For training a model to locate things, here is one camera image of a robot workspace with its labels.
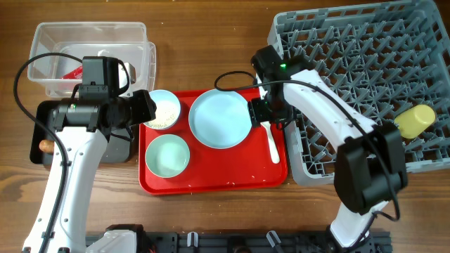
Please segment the light blue plate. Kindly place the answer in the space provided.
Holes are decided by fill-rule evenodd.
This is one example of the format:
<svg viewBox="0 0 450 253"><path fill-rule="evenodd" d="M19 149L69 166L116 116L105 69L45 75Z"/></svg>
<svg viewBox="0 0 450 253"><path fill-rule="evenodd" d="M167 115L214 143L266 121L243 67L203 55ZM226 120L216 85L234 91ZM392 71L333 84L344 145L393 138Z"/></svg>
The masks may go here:
<svg viewBox="0 0 450 253"><path fill-rule="evenodd" d="M194 137L214 149L241 143L252 128L248 102L235 91L212 89L198 96L188 114Z"/></svg>

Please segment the mint green bowl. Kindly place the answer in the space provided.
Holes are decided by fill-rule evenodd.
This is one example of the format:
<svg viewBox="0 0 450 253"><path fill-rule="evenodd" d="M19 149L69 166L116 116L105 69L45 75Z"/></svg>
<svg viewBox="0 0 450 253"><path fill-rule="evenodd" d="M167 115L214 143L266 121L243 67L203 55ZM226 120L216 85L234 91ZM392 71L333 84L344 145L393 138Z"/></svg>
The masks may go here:
<svg viewBox="0 0 450 253"><path fill-rule="evenodd" d="M170 179L181 174L191 158L184 139L174 134L158 136L150 142L145 153L148 170L155 176Z"/></svg>

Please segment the white plastic spoon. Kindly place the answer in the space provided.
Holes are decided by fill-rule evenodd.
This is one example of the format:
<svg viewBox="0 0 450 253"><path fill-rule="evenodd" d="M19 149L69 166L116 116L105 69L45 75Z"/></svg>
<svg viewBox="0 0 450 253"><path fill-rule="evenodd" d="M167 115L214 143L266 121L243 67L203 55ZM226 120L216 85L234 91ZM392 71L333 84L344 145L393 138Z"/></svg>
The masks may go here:
<svg viewBox="0 0 450 253"><path fill-rule="evenodd" d="M260 124L264 128L264 130L266 131L271 161L274 164L278 164L280 162L280 157L279 157L279 154L278 154L278 150L277 150L277 147L276 147L276 144L275 144L274 137L273 137L272 132L271 132L271 124L269 122L261 122Z"/></svg>

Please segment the yellow plastic cup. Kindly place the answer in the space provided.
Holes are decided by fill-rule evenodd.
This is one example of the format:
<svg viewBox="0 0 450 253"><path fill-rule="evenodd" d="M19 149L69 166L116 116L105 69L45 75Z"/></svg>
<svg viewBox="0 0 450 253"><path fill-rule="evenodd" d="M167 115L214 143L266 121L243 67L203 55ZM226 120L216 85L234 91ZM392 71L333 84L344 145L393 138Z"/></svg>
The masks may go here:
<svg viewBox="0 0 450 253"><path fill-rule="evenodd" d="M436 120L436 113L429 105L416 105L401 113L394 123L403 138L413 139L431 126Z"/></svg>

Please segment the white bowl with rice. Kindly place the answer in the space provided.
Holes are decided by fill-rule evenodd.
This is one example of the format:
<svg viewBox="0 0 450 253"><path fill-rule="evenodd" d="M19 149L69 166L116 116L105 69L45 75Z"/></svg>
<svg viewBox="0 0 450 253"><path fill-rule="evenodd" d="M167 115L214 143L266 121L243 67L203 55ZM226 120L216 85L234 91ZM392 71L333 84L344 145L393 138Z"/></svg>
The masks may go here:
<svg viewBox="0 0 450 253"><path fill-rule="evenodd" d="M155 119L143 124L154 130L166 130L174 126L181 114L179 99L167 90L154 90L149 93L156 104Z"/></svg>

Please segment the red snack wrapper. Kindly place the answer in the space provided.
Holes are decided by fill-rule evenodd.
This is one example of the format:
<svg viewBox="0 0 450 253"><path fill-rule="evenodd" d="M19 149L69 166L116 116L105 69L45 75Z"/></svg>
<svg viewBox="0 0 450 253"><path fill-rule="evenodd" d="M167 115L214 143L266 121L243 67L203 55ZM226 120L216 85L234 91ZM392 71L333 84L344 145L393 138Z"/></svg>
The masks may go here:
<svg viewBox="0 0 450 253"><path fill-rule="evenodd" d="M61 79L82 79L83 75L83 67L79 66L73 71L63 75Z"/></svg>

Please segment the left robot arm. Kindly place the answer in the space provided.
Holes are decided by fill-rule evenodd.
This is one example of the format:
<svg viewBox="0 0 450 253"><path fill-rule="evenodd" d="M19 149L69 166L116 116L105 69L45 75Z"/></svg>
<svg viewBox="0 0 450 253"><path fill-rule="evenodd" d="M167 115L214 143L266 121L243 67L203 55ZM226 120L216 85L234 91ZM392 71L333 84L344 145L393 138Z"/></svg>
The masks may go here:
<svg viewBox="0 0 450 253"><path fill-rule="evenodd" d="M130 97L130 75L112 57L85 56L82 81L53 111L53 126L18 107L54 141L53 160L37 220L23 252L85 252L86 217L96 170L117 130L155 119L156 105L145 89Z"/></svg>

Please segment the carrot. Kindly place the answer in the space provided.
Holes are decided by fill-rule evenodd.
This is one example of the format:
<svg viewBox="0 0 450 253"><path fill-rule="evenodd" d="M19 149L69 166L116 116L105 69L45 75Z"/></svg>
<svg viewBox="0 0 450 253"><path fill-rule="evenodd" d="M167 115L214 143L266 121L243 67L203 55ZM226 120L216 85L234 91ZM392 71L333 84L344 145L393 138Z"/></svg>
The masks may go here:
<svg viewBox="0 0 450 253"><path fill-rule="evenodd" d="M50 140L42 140L39 143L39 149L43 153L53 154L54 153L54 142Z"/></svg>

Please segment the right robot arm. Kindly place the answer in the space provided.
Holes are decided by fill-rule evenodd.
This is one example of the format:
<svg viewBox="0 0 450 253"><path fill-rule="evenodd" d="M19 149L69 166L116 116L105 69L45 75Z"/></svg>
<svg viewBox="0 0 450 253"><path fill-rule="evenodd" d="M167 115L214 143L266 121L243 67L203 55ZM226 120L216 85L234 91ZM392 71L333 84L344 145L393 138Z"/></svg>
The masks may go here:
<svg viewBox="0 0 450 253"><path fill-rule="evenodd" d="M266 46L250 62L256 72L253 86L266 92L248 103L252 125L269 122L283 129L301 112L336 152L334 186L341 204L327 228L327 250L362 247L378 216L398 221L397 194L408 184L398 128L357 112L300 56L283 60L273 46ZM394 216L383 211L388 202L394 204Z"/></svg>

